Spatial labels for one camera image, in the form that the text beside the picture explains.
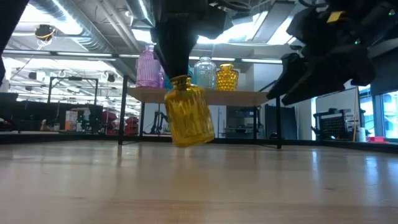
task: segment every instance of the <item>yellow glass bottle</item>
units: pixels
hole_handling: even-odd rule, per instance
[[[173,142],[178,147],[206,143],[214,139],[205,91],[191,85],[188,75],[171,79],[173,90],[165,95]]]
[[[233,64],[227,63],[220,65],[220,70],[216,76],[216,89],[234,91],[238,86],[239,73],[232,68]]]

